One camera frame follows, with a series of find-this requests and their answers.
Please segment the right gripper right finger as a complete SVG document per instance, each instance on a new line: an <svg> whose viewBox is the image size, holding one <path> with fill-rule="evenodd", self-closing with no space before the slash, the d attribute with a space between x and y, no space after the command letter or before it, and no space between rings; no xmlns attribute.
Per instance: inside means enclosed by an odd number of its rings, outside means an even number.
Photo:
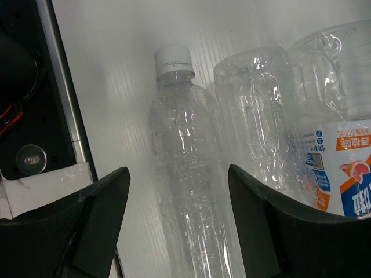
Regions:
<svg viewBox="0 0 371 278"><path fill-rule="evenodd" d="M370 219L300 203L234 164L228 185L247 277L370 276Z"/></svg>

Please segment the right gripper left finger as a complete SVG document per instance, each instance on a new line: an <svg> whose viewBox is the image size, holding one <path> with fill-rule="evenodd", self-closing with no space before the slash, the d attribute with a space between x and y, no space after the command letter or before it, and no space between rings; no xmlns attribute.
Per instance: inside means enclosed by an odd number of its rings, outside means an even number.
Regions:
<svg viewBox="0 0 371 278"><path fill-rule="evenodd" d="M55 202L1 220L1 277L108 277L129 194L120 167Z"/></svg>

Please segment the clear crushed bottle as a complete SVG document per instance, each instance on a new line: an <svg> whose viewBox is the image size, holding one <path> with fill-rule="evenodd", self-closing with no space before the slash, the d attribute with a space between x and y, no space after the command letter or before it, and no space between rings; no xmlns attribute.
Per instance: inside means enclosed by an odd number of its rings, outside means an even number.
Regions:
<svg viewBox="0 0 371 278"><path fill-rule="evenodd" d="M287 52L271 46L227 57L214 68L214 85L232 162L276 190L299 191L303 184Z"/></svg>

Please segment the clear bottle orange-blue label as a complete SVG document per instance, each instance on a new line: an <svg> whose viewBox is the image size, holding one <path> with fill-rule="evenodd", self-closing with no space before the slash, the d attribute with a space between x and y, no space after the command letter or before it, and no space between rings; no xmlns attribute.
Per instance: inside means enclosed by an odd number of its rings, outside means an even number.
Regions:
<svg viewBox="0 0 371 278"><path fill-rule="evenodd" d="M370 217L370 21L317 31L288 50L307 181L317 207Z"/></svg>

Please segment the clear bottle front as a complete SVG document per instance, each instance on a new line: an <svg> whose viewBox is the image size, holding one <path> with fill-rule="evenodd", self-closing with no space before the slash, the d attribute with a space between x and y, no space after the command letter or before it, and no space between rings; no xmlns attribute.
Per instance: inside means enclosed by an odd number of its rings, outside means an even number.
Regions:
<svg viewBox="0 0 371 278"><path fill-rule="evenodd" d="M193 80L185 46L154 55L149 121L160 214L173 277L245 277L228 190L219 113Z"/></svg>

